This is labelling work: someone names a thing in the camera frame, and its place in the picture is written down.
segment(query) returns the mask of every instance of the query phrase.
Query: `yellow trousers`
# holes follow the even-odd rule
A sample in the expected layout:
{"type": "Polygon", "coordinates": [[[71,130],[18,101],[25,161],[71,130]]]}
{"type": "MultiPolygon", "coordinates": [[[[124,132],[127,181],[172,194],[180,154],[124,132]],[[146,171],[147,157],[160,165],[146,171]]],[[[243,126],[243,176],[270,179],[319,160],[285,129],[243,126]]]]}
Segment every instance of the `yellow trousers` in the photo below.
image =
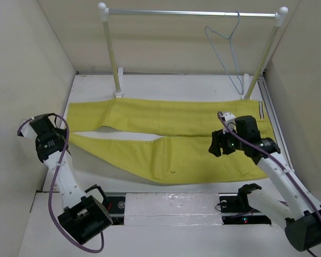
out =
{"type": "Polygon", "coordinates": [[[274,139],[263,103],[169,102],[112,99],[72,103],[67,121],[71,143],[137,176],[163,184],[235,182],[265,178],[243,152],[216,158],[208,153],[211,133],[222,124],[218,111],[236,117],[256,118],[262,137],[274,139]],[[83,137],[73,132],[94,131],[101,126],[128,132],[162,135],[155,141],[111,140],[83,137]]]}

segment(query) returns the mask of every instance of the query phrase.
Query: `floor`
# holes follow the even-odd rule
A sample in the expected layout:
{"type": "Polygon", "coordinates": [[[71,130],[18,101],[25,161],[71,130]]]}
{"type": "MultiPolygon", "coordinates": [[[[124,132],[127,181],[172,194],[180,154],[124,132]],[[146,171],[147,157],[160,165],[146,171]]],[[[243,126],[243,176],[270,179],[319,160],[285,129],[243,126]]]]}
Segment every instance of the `floor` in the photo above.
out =
{"type": "MultiPolygon", "coordinates": [[[[224,75],[124,75],[123,89],[124,97],[136,99],[240,99],[229,78],[224,75]]],[[[75,77],[68,104],[108,100],[113,98],[113,91],[114,82],[111,75],[80,74],[75,77]]],[[[251,98],[265,102],[276,140],[290,163],[263,78],[260,78],[259,86],[255,87],[251,98]]],[[[135,133],[127,132],[109,135],[104,131],[86,133],[90,137],[136,139],[135,133]]],[[[150,140],[156,135],[139,134],[137,137],[138,140],[150,140]]],[[[76,146],[70,145],[70,151],[77,179],[83,188],[95,183],[101,185],[106,192],[130,193],[126,198],[126,224],[111,226],[105,230],[105,250],[97,256],[303,256],[302,253],[293,250],[284,232],[276,225],[222,225],[220,214],[210,206],[218,198],[218,193],[236,192],[245,182],[160,185],[113,167],[76,146]],[[184,202],[189,208],[185,213],[178,212],[167,204],[170,198],[168,196],[172,193],[192,193],[187,194],[190,201],[184,202]],[[148,216],[148,219],[143,217],[141,222],[141,219],[136,218],[138,215],[148,216]]],[[[48,174],[43,191],[49,190],[50,181],[51,176],[48,174]]],[[[281,199],[269,179],[256,182],[274,197],[281,199]]],[[[47,193],[36,195],[19,257],[89,256],[90,254],[66,242],[56,230],[48,214],[47,196],[47,193]]],[[[56,215],[59,215],[61,206],[58,193],[55,193],[53,206],[56,215]]],[[[98,248],[99,238],[94,238],[87,246],[98,248]]]]}

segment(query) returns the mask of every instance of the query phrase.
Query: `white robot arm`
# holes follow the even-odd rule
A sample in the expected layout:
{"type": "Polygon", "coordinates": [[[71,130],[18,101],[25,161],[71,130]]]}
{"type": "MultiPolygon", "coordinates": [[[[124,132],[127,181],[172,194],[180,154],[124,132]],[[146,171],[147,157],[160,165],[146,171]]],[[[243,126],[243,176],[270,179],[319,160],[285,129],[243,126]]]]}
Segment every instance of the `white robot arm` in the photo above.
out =
{"type": "Polygon", "coordinates": [[[58,163],[62,152],[68,147],[65,140],[67,132],[57,128],[51,122],[49,117],[52,115],[55,114],[40,115],[23,122],[18,135],[35,139],[39,160],[53,174],[59,167],[56,184],[64,210],[58,216],[59,224],[80,244],[79,248],[87,252],[98,253],[100,250],[89,250],[81,245],[113,224],[107,211],[110,203],[99,186],[94,185],[87,190],[80,187],[74,176],[72,158],[68,150],[66,150],[62,162],[58,163]],[[98,190],[101,193],[102,202],[89,194],[92,190],[98,190]]]}
{"type": "Polygon", "coordinates": [[[252,116],[236,118],[230,112],[219,112],[218,118],[224,128],[212,133],[209,152],[220,157],[221,149],[222,154],[226,155],[236,150],[244,151],[268,175],[287,206],[256,184],[239,189],[240,202],[259,210],[277,223],[298,251],[321,244],[321,202],[296,177],[277,144],[271,138],[261,138],[252,116]]]}

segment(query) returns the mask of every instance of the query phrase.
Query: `horizontal bar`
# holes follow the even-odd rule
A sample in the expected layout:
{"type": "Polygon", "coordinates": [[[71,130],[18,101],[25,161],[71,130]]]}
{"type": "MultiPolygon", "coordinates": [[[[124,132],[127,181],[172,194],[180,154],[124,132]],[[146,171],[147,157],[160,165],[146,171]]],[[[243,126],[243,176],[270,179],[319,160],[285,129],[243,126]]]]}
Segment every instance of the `horizontal bar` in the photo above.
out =
{"type": "MultiPolygon", "coordinates": [[[[197,11],[162,11],[162,10],[128,10],[108,8],[110,15],[163,15],[163,16],[194,16],[194,17],[225,17],[236,18],[236,12],[197,12],[197,11]]],[[[275,19],[276,13],[239,13],[241,18],[275,19]]]]}

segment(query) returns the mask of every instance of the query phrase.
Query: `black camera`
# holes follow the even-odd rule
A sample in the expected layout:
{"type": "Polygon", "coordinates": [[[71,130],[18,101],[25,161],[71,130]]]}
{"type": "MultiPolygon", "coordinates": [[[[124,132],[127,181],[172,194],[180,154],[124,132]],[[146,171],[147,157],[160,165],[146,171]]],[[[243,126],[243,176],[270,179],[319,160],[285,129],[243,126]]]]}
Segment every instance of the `black camera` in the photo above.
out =
{"type": "MultiPolygon", "coordinates": [[[[277,144],[271,138],[261,138],[261,133],[258,130],[256,119],[252,116],[241,116],[235,119],[236,131],[234,131],[238,136],[240,136],[245,141],[261,148],[269,154],[274,152],[280,153],[280,149],[277,144]]],[[[246,156],[252,158],[255,164],[259,160],[267,156],[263,155],[254,148],[243,143],[230,133],[223,133],[223,130],[212,132],[212,144],[209,147],[209,152],[214,154],[216,157],[222,154],[228,155],[236,150],[241,150],[246,156]]]]}

